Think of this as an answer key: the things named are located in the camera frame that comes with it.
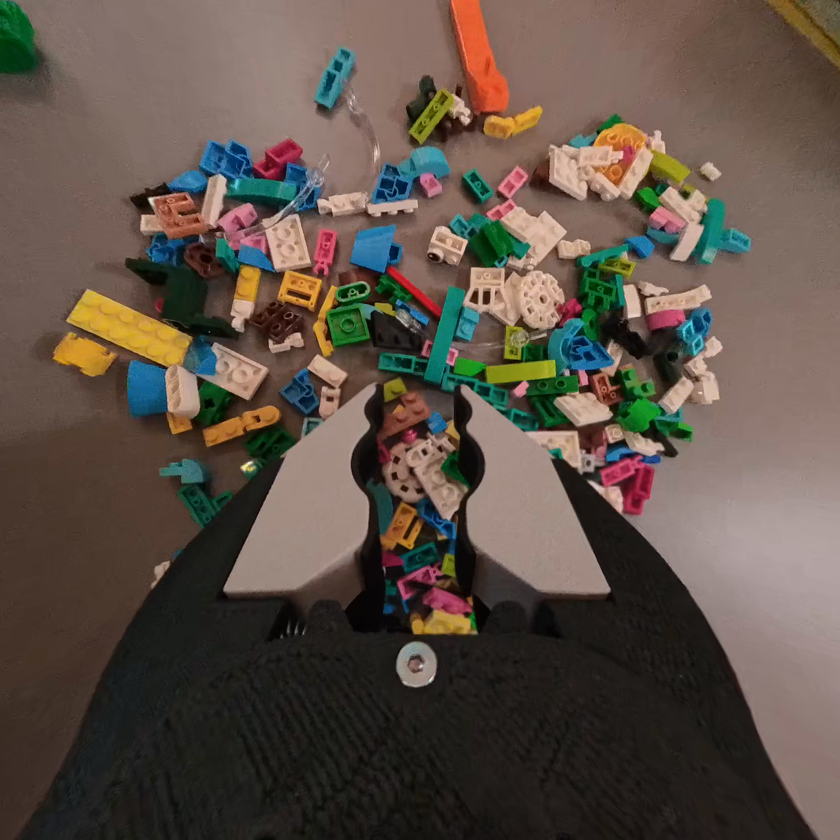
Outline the pile of coloured toy bricks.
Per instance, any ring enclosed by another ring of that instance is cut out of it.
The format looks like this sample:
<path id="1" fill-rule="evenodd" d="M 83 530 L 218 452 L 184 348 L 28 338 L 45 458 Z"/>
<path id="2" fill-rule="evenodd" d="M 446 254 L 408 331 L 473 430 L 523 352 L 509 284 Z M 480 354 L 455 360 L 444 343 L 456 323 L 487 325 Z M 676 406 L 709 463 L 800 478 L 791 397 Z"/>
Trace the pile of coloured toy bricks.
<path id="1" fill-rule="evenodd" d="M 750 252 L 726 226 L 725 203 L 646 133 L 612 115 L 589 135 L 550 145 L 532 176 L 516 166 L 497 186 L 462 174 L 476 204 L 434 227 L 430 263 L 469 277 L 431 300 L 401 271 L 394 224 L 417 198 L 443 191 L 434 129 L 475 126 L 454 92 L 419 83 L 407 107 L 410 156 L 381 163 L 366 114 L 343 97 L 371 146 L 372 189 L 324 196 L 329 158 L 306 166 L 286 139 L 260 161 L 233 140 L 210 141 L 199 169 L 131 197 L 150 238 L 126 269 L 163 295 L 157 314 L 94 290 L 70 310 L 76 328 L 54 361 L 88 376 L 137 356 L 126 396 L 133 417 L 163 415 L 173 434 L 201 428 L 205 446 L 243 438 L 255 476 L 367 385 L 383 388 L 375 503 L 383 613 L 415 634 L 474 634 L 475 601 L 457 576 L 459 467 L 455 389 L 485 399 L 553 459 L 586 474 L 619 513 L 639 515 L 655 465 L 690 442 L 685 404 L 720 397 L 707 362 L 706 285 L 670 292 L 634 278 L 657 246 L 676 264 Z"/>

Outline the grey desk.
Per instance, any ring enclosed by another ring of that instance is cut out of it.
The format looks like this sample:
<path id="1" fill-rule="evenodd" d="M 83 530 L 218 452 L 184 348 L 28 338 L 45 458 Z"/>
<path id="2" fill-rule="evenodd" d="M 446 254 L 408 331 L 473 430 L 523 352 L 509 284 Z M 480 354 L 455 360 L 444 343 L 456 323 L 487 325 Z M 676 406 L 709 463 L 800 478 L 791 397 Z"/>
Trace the grey desk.
<path id="1" fill-rule="evenodd" d="M 139 311 L 143 248 L 127 196 L 196 166 L 208 140 L 253 154 L 286 137 L 331 157 L 327 192 L 363 188 L 369 152 L 345 108 L 312 97 L 336 48 L 386 161 L 410 151 L 419 78 L 457 83 L 447 2 L 21 2 L 36 73 L 2 76 L 2 838 L 67 755 L 152 570 L 198 529 L 159 468 L 201 459 L 243 486 L 240 441 L 205 449 L 129 414 L 131 355 L 107 375 L 56 364 L 68 311 L 93 289 Z M 715 405 L 657 469 L 630 518 L 706 613 L 783 782 L 838 838 L 838 72 L 765 2 L 482 2 L 515 142 L 447 143 L 454 176 L 492 184 L 550 142 L 618 112 L 661 130 L 747 255 L 639 276 L 708 284 L 723 352 Z"/>

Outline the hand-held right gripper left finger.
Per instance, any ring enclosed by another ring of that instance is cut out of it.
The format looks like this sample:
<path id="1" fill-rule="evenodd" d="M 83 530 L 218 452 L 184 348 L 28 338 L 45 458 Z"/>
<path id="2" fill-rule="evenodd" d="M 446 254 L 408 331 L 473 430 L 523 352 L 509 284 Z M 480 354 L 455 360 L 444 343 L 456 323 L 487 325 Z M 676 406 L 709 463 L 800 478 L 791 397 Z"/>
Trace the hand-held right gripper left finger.
<path id="1" fill-rule="evenodd" d="M 383 388 L 367 385 L 282 460 L 224 585 L 231 598 L 278 595 L 301 613 L 349 609 L 355 629 L 383 624 L 385 583 L 375 502 Z"/>

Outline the teal long brick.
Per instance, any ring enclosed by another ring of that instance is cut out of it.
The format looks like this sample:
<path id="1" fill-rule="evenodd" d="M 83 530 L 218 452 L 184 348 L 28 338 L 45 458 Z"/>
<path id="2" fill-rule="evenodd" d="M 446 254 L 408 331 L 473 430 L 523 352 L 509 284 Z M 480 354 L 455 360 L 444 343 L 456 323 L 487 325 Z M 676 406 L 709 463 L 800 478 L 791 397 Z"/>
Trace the teal long brick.
<path id="1" fill-rule="evenodd" d="M 355 52 L 339 47 L 321 75 L 314 95 L 315 103 L 322 109 L 332 110 L 340 99 L 355 65 Z"/>

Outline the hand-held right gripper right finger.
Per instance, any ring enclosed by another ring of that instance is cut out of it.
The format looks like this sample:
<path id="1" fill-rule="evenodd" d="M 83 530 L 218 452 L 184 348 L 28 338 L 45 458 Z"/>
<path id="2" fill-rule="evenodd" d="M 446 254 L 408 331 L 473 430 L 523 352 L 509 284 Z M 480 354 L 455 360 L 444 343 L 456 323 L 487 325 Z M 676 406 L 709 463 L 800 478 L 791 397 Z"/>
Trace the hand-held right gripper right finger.
<path id="1" fill-rule="evenodd" d="M 458 509 L 456 571 L 489 613 L 519 605 L 601 601 L 611 592 L 562 482 L 577 473 L 466 386 L 455 389 L 459 467 L 469 488 Z"/>

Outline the orange brick separator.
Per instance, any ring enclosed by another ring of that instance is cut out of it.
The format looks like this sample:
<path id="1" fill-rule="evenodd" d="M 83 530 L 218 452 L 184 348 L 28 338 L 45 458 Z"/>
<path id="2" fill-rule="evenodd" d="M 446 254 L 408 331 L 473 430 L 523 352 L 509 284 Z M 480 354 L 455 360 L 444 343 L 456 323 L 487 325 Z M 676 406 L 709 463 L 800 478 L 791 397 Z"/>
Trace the orange brick separator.
<path id="1" fill-rule="evenodd" d="M 497 68 L 480 2 L 451 1 L 449 8 L 473 109 L 479 113 L 505 111 L 508 81 Z"/>

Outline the green brick plate assembly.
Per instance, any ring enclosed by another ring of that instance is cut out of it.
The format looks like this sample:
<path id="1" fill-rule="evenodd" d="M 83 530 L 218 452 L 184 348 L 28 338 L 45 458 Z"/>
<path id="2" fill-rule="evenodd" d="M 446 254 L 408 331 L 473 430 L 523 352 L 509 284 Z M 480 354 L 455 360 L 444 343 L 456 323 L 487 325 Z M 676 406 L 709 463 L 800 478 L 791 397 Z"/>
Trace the green brick plate assembly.
<path id="1" fill-rule="evenodd" d="M 18 75 L 39 65 L 35 30 L 26 12 L 13 1 L 1 1 L 1 73 Z"/>

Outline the yellow toy brick box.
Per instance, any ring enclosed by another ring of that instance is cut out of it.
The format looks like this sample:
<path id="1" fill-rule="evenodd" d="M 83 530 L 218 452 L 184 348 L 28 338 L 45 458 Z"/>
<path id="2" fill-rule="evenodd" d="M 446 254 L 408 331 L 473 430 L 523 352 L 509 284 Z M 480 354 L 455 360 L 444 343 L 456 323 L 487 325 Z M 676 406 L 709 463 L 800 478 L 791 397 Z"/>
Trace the yellow toy brick box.
<path id="1" fill-rule="evenodd" d="M 839 69 L 838 1 L 767 1 L 773 11 L 803 35 Z"/>

